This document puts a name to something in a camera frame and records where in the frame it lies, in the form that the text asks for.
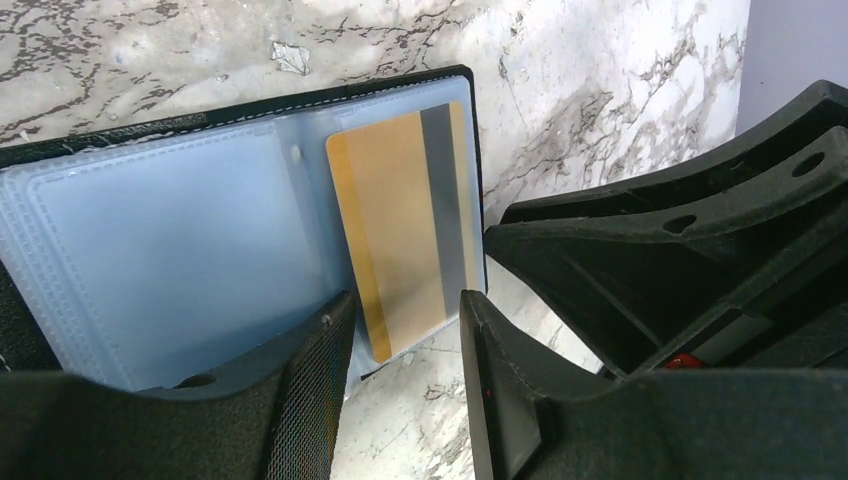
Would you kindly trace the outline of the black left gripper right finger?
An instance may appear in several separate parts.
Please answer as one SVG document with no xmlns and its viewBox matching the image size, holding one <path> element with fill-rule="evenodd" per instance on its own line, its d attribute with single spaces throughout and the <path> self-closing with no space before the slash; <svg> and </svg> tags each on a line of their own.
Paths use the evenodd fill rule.
<svg viewBox="0 0 848 480">
<path fill-rule="evenodd" d="M 847 374 L 659 369 L 612 382 L 465 290 L 460 330 L 479 479 L 843 479 Z"/>
</svg>

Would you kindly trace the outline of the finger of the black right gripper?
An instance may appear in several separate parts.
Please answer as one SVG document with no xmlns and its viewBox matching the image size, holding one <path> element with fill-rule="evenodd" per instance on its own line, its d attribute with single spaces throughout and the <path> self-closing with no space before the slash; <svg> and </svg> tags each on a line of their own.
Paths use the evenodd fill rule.
<svg viewBox="0 0 848 480">
<path fill-rule="evenodd" d="M 617 376 L 847 364 L 847 91 L 681 164 L 511 205 L 486 253 Z"/>
</svg>

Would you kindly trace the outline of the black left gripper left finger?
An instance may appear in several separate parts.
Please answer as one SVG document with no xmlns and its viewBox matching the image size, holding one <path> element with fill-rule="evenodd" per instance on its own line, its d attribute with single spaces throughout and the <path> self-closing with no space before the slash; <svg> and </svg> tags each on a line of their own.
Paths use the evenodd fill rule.
<svg viewBox="0 0 848 480">
<path fill-rule="evenodd" d="M 355 326 L 343 292 L 292 330 L 172 388 L 60 371 L 1 377 L 5 479 L 326 479 Z"/>
</svg>

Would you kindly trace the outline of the black card holder wallet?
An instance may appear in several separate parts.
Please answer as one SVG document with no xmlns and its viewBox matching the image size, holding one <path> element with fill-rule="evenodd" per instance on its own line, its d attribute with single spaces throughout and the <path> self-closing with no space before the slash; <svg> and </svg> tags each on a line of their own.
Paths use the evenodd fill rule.
<svg viewBox="0 0 848 480">
<path fill-rule="evenodd" d="M 1 368 L 123 391 L 174 387 L 284 334 L 342 292 L 345 387 L 370 346 L 325 143 L 460 101 L 464 65 L 260 100 L 1 151 Z"/>
</svg>

